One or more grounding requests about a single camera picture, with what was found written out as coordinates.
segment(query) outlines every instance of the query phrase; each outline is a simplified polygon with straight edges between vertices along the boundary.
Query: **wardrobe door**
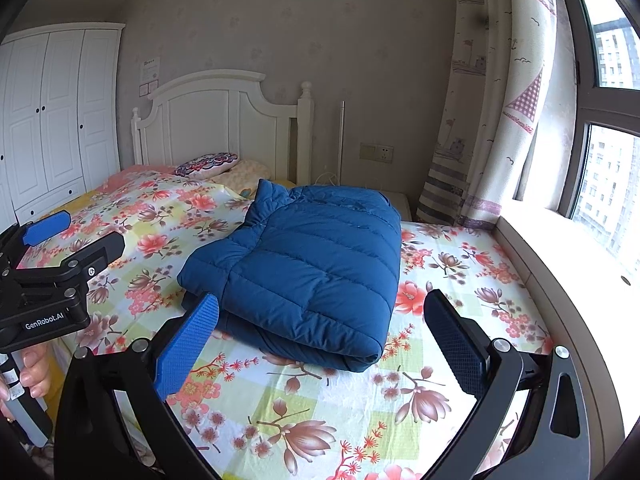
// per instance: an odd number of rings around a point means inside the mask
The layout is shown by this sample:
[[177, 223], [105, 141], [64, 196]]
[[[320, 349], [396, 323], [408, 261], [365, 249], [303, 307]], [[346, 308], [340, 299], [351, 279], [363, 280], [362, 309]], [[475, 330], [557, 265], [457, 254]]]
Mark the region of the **wardrobe door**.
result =
[[4, 158], [14, 207], [44, 195], [40, 85], [48, 34], [14, 41], [4, 92]]
[[117, 30], [87, 30], [78, 78], [82, 173], [87, 190], [120, 171], [115, 130], [114, 82]]
[[[2, 128], [2, 115], [4, 108], [4, 90], [6, 87], [6, 74], [9, 68], [9, 59], [13, 43], [0, 45], [0, 128]], [[15, 224], [14, 204], [9, 194], [9, 183], [6, 179], [6, 157], [4, 156], [4, 138], [0, 135], [0, 232]]]
[[49, 189], [82, 176], [78, 145], [78, 70], [84, 30], [52, 32], [42, 69], [40, 137]]

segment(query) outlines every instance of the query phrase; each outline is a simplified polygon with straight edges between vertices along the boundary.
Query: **window sill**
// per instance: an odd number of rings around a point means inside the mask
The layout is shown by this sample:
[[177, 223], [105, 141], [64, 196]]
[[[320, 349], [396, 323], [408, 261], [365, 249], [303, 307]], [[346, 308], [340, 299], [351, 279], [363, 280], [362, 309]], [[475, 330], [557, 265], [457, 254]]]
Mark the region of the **window sill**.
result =
[[512, 200], [496, 231], [516, 253], [508, 255], [553, 338], [577, 353], [576, 368], [588, 378], [581, 379], [585, 402], [591, 396], [602, 424], [606, 462], [640, 415], [632, 328], [638, 289], [622, 281], [622, 268], [603, 247], [558, 213]]

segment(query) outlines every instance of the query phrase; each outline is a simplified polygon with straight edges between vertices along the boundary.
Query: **sticker on wall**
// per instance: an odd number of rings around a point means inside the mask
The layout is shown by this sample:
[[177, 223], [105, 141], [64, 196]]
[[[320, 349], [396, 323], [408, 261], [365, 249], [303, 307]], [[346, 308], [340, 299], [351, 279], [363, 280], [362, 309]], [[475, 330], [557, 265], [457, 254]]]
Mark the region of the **sticker on wall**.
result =
[[140, 64], [140, 97], [150, 94], [158, 88], [159, 76], [159, 57], [147, 59]]

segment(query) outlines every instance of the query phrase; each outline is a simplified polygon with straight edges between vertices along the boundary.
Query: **electrical outlet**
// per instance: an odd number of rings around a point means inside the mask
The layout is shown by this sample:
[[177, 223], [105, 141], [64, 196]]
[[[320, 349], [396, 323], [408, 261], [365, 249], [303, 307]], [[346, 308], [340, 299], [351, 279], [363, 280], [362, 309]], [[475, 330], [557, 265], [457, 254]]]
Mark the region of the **electrical outlet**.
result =
[[361, 142], [360, 158], [363, 160], [391, 163], [394, 159], [394, 148], [392, 146], [381, 146], [380, 144], [366, 144]]

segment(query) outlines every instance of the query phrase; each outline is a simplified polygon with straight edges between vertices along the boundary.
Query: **wardrobe drawer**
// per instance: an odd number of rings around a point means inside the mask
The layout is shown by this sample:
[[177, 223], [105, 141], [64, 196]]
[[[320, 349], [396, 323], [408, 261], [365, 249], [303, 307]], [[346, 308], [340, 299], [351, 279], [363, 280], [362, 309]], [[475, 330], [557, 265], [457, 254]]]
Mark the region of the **wardrobe drawer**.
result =
[[35, 222], [38, 218], [46, 215], [55, 208], [71, 202], [73, 199], [85, 193], [85, 191], [84, 180], [77, 178], [69, 184], [66, 184], [66, 186], [61, 186], [53, 191], [49, 191], [47, 194], [29, 202], [26, 206], [16, 210], [15, 215], [18, 217], [20, 224], [28, 221]]

